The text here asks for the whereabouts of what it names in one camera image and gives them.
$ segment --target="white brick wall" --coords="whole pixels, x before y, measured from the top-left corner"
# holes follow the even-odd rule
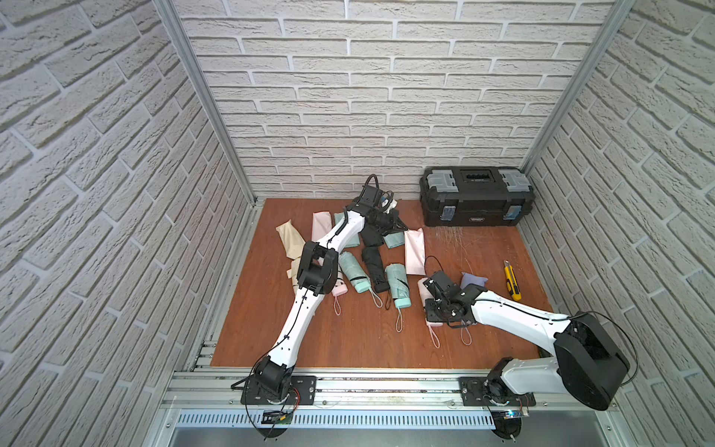
[[[695,3],[636,2],[519,224],[558,307],[634,339],[616,400],[643,446],[715,443],[715,6]]]
[[[264,197],[331,190],[344,197],[367,171],[383,182],[410,179],[395,192],[416,197],[415,175],[432,163],[519,165],[611,7],[608,0],[175,4]],[[366,147],[374,148],[367,158]],[[450,158],[437,158],[444,154]]]
[[[137,445],[244,196],[152,2],[3,2],[0,54],[0,445]]]

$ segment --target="metal vent grille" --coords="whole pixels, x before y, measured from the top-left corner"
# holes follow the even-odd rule
[[[262,426],[263,410],[249,410],[256,426]],[[182,410],[177,427],[247,428],[251,423],[244,410]],[[491,430],[494,421],[488,411],[375,411],[298,410],[292,428],[411,428],[450,430]]]

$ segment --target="metal corner post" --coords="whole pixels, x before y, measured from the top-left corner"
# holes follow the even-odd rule
[[[236,174],[238,184],[241,186],[241,190],[246,196],[246,199],[253,207],[256,203],[256,195],[253,192],[253,188],[251,188],[251,183],[248,180],[246,172],[243,170],[241,161],[238,159],[233,141],[231,140],[231,136],[228,135],[228,129],[221,117],[218,104],[216,104],[216,100],[211,94],[208,82],[204,77],[204,72],[199,66],[199,59],[196,57],[194,49],[191,46],[191,41],[182,26],[179,12],[176,10],[172,0],[154,0],[154,4],[177,50],[179,58],[184,64],[186,73],[189,75],[189,79],[196,89],[196,95],[199,97],[204,111],[206,111],[206,116],[214,127],[216,137],[221,146],[226,149],[226,157],[233,172]]]
[[[521,169],[525,174],[529,174],[536,163],[541,159],[541,155],[546,150],[546,145],[553,138],[563,118],[571,110],[573,102],[576,101],[579,92],[591,78],[593,71],[596,69],[596,65],[600,62],[603,54],[606,53],[608,45],[613,41],[613,38],[621,28],[621,25],[626,20],[628,13],[635,3],[636,0],[616,0],[616,3],[613,4],[606,20],[603,21],[603,26],[598,30],[596,38],[593,40],[586,55],[573,73],[571,80],[556,102],[556,106],[548,116],[546,123],[534,139],[531,149],[529,149],[529,152],[521,162]]]

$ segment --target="black tool box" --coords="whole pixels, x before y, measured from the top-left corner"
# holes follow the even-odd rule
[[[420,201],[428,227],[516,225],[534,191],[514,167],[431,167],[420,178]]]

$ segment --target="wooden floor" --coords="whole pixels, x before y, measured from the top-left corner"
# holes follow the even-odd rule
[[[236,293],[226,317],[212,366],[250,367],[270,349],[293,303],[293,290],[285,271],[290,259],[275,227],[292,219],[305,240],[310,239],[312,214],[339,212],[347,200],[266,200]],[[400,217],[411,229],[423,226],[418,201],[399,201]],[[551,310],[521,236],[515,227],[424,227],[427,255],[436,256],[457,284],[461,272],[489,278],[487,287],[508,297],[503,262],[508,260],[522,290],[522,303]],[[362,246],[349,248],[361,259]],[[404,247],[380,247],[385,266],[405,262]],[[428,261],[428,274],[437,269]],[[409,275],[412,306],[403,309],[404,328],[395,332],[397,310],[378,309],[370,293],[352,287],[339,297],[342,315],[327,295],[315,313],[300,348],[298,367],[329,368],[492,368],[502,357],[537,358],[536,346],[502,330],[470,327],[473,342],[464,346],[460,331],[436,328],[437,349],[425,326],[425,312],[417,289],[420,277]]]

